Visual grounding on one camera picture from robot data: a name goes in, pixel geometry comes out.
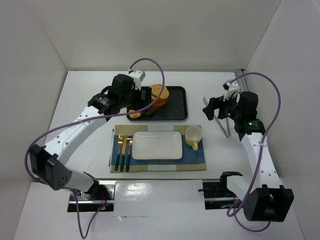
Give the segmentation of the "brown chocolate croissant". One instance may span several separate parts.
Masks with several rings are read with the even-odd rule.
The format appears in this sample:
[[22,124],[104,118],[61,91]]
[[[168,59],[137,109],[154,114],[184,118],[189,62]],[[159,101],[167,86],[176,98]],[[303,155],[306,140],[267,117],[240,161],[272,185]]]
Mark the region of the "brown chocolate croissant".
[[151,116],[158,111],[156,106],[151,106],[147,111],[144,112],[145,116]]

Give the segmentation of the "metal serving tongs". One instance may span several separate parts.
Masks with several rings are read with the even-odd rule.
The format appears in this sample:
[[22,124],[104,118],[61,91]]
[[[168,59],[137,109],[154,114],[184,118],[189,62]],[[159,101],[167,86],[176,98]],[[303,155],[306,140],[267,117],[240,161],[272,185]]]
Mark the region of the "metal serving tongs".
[[218,124],[218,126],[219,126],[220,130],[223,132],[224,136],[226,138],[229,138],[231,136],[231,132],[230,132],[230,125],[229,125],[228,119],[227,118],[225,119],[226,128],[224,128],[224,126],[221,124],[221,121],[217,118],[217,116],[215,114],[213,115],[213,119]]

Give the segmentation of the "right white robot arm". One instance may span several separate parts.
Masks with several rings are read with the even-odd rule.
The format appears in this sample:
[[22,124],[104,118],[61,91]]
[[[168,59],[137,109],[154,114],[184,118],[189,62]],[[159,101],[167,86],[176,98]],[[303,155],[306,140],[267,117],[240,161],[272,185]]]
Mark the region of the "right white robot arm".
[[283,222],[294,193],[284,187],[273,164],[264,124],[257,118],[258,95],[244,91],[227,100],[220,96],[203,102],[202,111],[208,120],[233,120],[252,170],[251,182],[247,182],[240,172],[224,171],[219,178],[219,191],[239,199],[238,207],[243,209],[248,221]]

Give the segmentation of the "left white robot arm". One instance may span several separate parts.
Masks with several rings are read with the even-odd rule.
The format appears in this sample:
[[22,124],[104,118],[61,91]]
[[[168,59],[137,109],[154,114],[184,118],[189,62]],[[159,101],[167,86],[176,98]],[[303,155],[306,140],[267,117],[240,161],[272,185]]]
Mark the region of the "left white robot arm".
[[71,189],[93,198],[102,187],[86,172],[67,168],[72,154],[98,128],[121,109],[138,104],[142,99],[142,70],[116,75],[110,86],[94,95],[81,114],[56,138],[43,146],[34,144],[29,152],[31,170],[53,190]]

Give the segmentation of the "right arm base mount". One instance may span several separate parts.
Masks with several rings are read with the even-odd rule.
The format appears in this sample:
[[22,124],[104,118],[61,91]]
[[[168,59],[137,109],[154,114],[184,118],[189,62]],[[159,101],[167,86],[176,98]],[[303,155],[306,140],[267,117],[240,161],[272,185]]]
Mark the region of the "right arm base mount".
[[204,197],[206,210],[227,210],[239,200],[239,197],[241,199],[245,197],[247,188],[235,186],[235,191],[231,191],[224,180],[203,179],[198,192]]

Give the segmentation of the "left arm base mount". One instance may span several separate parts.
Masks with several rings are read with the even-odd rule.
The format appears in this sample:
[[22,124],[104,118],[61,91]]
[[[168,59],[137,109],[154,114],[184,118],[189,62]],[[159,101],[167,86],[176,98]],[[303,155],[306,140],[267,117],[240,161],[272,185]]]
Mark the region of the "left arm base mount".
[[101,209],[102,212],[113,212],[116,182],[101,180],[99,185],[97,192],[93,196],[79,190],[75,191],[76,195],[71,192],[69,195],[67,212],[77,212],[76,200],[78,201],[80,213],[94,213],[98,209]]

